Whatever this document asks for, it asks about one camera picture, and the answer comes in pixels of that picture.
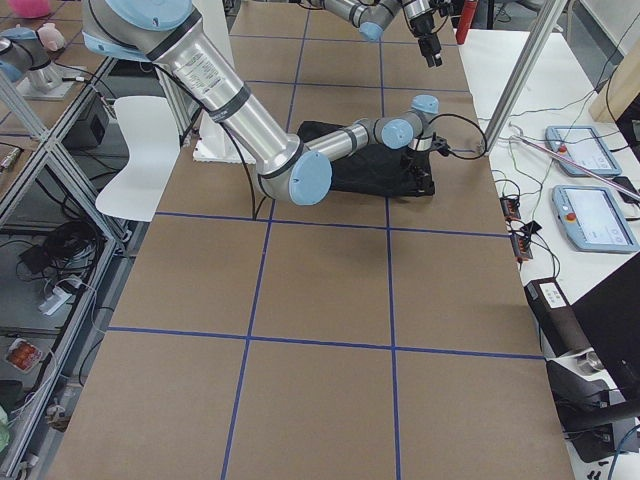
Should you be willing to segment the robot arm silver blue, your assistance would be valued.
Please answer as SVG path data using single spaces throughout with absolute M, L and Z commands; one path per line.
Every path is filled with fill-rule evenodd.
M 447 20 L 453 12 L 450 1 L 308 1 L 311 9 L 328 11 L 354 26 L 369 42 L 379 42 L 392 21 L 403 14 L 406 25 L 417 40 L 429 68 L 442 65 L 441 43 L 434 15 Z
M 400 149 L 425 143 L 439 102 L 418 95 L 398 117 L 361 119 L 310 143 L 286 133 L 237 75 L 204 30 L 190 1 L 85 1 L 86 47 L 98 54 L 164 65 L 212 121 L 230 129 L 256 161 L 256 182 L 268 197 L 319 203 L 330 190 L 332 161 L 365 146 Z

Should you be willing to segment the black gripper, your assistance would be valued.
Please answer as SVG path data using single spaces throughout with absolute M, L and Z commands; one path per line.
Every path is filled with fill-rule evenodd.
M 427 61 L 429 68 L 440 67 L 443 64 L 441 44 L 434 32 L 435 23 L 431 14 L 422 14 L 409 20 L 410 30 L 418 40 L 421 54 Z
M 434 181 L 431 175 L 430 152 L 405 147 L 402 152 L 402 169 L 415 176 L 417 193 L 433 193 Z

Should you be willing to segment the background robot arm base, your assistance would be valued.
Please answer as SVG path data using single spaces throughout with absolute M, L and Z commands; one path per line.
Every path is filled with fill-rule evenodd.
M 1 32 L 1 72 L 30 100 L 60 101 L 71 89 L 74 75 L 65 81 L 65 68 L 54 64 L 49 54 L 66 46 L 53 22 L 37 30 L 16 25 Z

